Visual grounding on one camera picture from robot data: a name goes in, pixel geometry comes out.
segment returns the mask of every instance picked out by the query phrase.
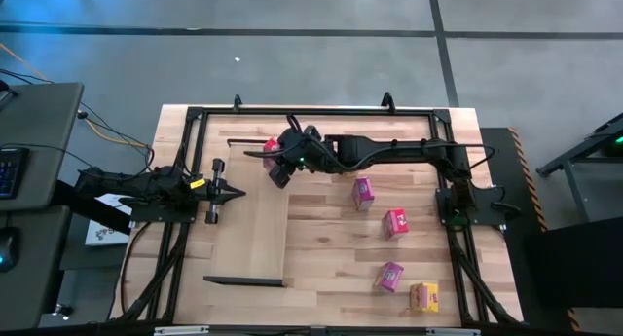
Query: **keyboard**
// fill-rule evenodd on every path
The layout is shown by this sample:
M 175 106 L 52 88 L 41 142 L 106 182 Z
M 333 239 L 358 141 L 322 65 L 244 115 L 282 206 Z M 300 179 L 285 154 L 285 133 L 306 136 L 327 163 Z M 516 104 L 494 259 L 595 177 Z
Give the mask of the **keyboard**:
M 27 158 L 26 148 L 0 149 L 0 200 L 14 199 L 18 195 Z

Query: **computer mouse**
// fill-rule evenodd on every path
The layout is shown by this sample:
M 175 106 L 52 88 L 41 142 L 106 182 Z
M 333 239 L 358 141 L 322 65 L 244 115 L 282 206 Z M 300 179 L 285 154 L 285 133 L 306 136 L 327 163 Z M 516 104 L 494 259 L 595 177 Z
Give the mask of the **computer mouse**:
M 19 260 L 19 229 L 0 229 L 0 273 L 13 269 Z

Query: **wooden table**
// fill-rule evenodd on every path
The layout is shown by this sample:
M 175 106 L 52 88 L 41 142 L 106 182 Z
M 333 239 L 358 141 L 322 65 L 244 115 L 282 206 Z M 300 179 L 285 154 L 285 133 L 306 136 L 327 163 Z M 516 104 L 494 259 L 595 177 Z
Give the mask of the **wooden table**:
M 154 140 L 156 166 L 172 163 L 187 107 L 163 106 Z M 482 143 L 475 110 L 454 108 L 450 111 L 456 141 Z M 361 134 L 375 140 L 430 137 L 427 121 L 417 117 L 300 116 L 299 120 L 303 127 L 316 125 L 323 134 Z M 228 162 L 228 138 L 268 139 L 279 136 L 287 127 L 283 116 L 210 117 L 202 172 L 206 178 L 211 177 L 211 160 L 215 157 Z M 196 133 L 191 145 L 195 145 Z M 189 151 L 188 155 L 193 155 L 193 150 Z M 483 149 L 468 148 L 472 164 L 484 155 Z M 353 208 L 352 178 L 297 172 L 286 187 L 289 192 L 283 271 L 286 288 L 225 286 L 203 281 L 202 277 L 210 273 L 219 226 L 198 220 L 191 226 L 188 239 L 175 322 L 460 326 L 448 240 L 445 229 L 439 224 L 434 200 L 438 187 L 435 168 L 428 164 L 377 165 L 360 174 L 370 177 L 376 193 L 375 202 L 367 212 L 357 212 Z M 473 177 L 480 187 L 491 185 L 486 165 L 475 168 Z M 236 200 L 225 204 L 223 210 L 228 205 L 236 205 Z M 387 242 L 382 239 L 380 223 L 386 211 L 394 207 L 405 208 L 410 233 L 399 241 Z M 205 211 L 206 205 L 200 205 L 200 213 Z M 140 238 L 129 259 L 125 281 L 129 303 L 154 273 L 163 226 L 153 224 Z M 483 280 L 506 310 L 522 319 L 502 235 L 490 227 L 474 227 L 473 232 Z M 399 288 L 394 294 L 373 292 L 374 277 L 387 261 L 405 268 Z M 424 281 L 439 283 L 440 312 L 437 314 L 409 312 L 409 287 Z M 477 317 L 473 288 L 466 276 L 465 281 L 470 311 Z M 168 280 L 161 294 L 160 312 L 167 289 Z M 120 314 L 118 297 L 111 317 Z

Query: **wooden board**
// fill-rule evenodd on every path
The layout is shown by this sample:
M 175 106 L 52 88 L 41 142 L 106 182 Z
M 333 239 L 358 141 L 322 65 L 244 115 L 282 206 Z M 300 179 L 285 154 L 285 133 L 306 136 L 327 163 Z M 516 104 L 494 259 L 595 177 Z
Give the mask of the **wooden board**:
M 163 106 L 154 142 L 156 165 L 163 166 L 174 159 L 187 107 Z M 456 141 L 481 143 L 474 109 L 450 111 Z M 316 125 L 323 134 L 362 134 L 376 140 L 430 137 L 428 123 L 415 117 L 301 116 L 299 120 L 303 127 Z M 206 177 L 211 176 L 209 169 L 214 157 L 229 162 L 228 138 L 268 139 L 279 136 L 287 127 L 285 118 L 279 116 L 210 117 L 202 171 Z M 472 164 L 484 156 L 481 148 L 468 149 Z M 283 274 L 288 288 L 221 286 L 203 281 L 212 267 L 217 228 L 203 223 L 206 206 L 202 205 L 199 220 L 191 228 L 175 322 L 459 326 L 448 241 L 439 224 L 433 195 L 437 188 L 435 169 L 425 164 L 377 165 L 361 175 L 371 178 L 377 197 L 367 212 L 354 210 L 349 197 L 352 179 L 348 177 L 297 172 L 286 187 L 289 205 Z M 480 187 L 491 185 L 486 164 L 475 168 L 473 177 Z M 400 241 L 386 242 L 381 237 L 381 217 L 397 206 L 405 208 L 411 232 Z M 503 237 L 489 227 L 475 227 L 473 231 L 483 280 L 506 310 L 521 319 Z M 153 274 L 161 232 L 162 225 L 152 225 L 128 262 L 129 301 L 138 296 Z M 391 295 L 373 292 L 371 287 L 378 269 L 387 261 L 405 268 L 397 292 Z M 408 311 L 409 286 L 423 281 L 440 285 L 438 314 Z M 473 289 L 467 277 L 465 281 L 470 311 L 477 317 Z M 161 302 L 166 298 L 167 287 L 165 282 Z M 111 316 L 118 314 L 117 299 Z
M 261 160 L 244 155 L 262 146 L 230 149 L 226 178 L 246 195 L 223 205 L 216 226 L 210 274 L 215 277 L 282 279 L 288 193 L 277 189 Z

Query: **concrete floor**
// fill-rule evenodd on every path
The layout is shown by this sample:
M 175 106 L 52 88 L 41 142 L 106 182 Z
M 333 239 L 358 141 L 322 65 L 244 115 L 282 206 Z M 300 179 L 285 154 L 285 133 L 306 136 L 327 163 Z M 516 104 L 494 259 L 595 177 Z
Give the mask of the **concrete floor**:
M 439 0 L 446 30 L 623 31 L 623 0 Z M 433 30 L 428 0 L 5 0 L 0 20 L 87 25 Z M 50 79 L 86 85 L 84 102 L 151 141 L 162 104 L 448 106 L 434 38 L 157 37 L 0 34 Z M 513 127 L 532 168 L 621 112 L 623 41 L 448 39 L 461 107 L 482 127 Z M 23 72 L 0 53 L 0 65 Z M 78 121 L 69 149 L 102 168 L 142 160 Z M 61 177 L 81 165 L 67 158 Z M 561 174 L 537 179 L 550 227 L 579 222 Z M 578 310 L 583 330 L 623 334 L 616 310 Z

